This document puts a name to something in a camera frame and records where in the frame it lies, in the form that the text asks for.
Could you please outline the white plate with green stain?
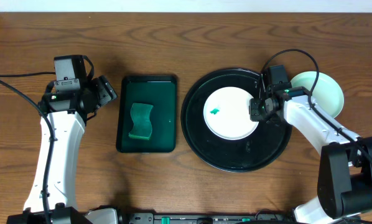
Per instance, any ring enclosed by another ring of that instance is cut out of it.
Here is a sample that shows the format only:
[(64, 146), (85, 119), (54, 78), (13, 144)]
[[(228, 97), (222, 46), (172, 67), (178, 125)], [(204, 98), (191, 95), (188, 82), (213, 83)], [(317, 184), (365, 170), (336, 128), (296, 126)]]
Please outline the white plate with green stain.
[(214, 91), (203, 107), (203, 117), (209, 130), (226, 140), (248, 137), (258, 127), (251, 121), (249, 102), (253, 96), (246, 90), (228, 86)]

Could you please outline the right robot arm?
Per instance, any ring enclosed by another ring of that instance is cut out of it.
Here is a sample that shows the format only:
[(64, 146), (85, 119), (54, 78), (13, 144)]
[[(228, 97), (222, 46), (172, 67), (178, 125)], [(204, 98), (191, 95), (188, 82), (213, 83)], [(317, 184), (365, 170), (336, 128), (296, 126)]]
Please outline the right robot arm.
[(372, 211), (372, 137), (348, 130), (314, 102), (310, 91), (273, 85), (249, 101), (252, 121), (282, 121), (298, 129), (320, 155), (317, 197), (294, 209), (299, 223), (361, 223)]

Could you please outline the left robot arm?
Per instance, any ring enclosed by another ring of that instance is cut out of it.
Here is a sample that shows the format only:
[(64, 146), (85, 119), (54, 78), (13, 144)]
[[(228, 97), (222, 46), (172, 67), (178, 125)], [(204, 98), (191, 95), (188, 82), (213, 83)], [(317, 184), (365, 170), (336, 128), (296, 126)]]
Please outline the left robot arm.
[(8, 223), (119, 223), (119, 212), (111, 206), (79, 212), (75, 195), (78, 152), (88, 114), (96, 114), (116, 97), (104, 76), (63, 78), (47, 86), (38, 104), (42, 139), (33, 186), (23, 212), (8, 216)]

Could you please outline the green sponge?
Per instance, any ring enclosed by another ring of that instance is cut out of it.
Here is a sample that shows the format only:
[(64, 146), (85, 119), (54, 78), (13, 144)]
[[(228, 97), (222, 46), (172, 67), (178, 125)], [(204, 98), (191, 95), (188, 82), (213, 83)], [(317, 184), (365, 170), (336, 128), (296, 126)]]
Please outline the green sponge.
[(150, 140), (152, 135), (151, 111), (152, 105), (144, 103), (133, 103), (130, 114), (133, 127), (128, 136), (131, 139)]

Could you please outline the mint plate front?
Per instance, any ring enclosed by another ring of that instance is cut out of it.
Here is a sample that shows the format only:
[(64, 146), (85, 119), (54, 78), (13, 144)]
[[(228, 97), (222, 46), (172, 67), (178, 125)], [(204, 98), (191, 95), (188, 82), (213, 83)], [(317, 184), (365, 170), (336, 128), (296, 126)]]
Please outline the mint plate front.
[[(291, 79), (291, 84), (293, 87), (303, 86), (307, 90), (311, 90), (316, 75), (315, 71), (302, 72)], [(344, 105), (342, 89), (330, 76), (319, 73), (319, 79), (312, 94), (316, 102), (331, 117), (336, 118), (342, 111)]]

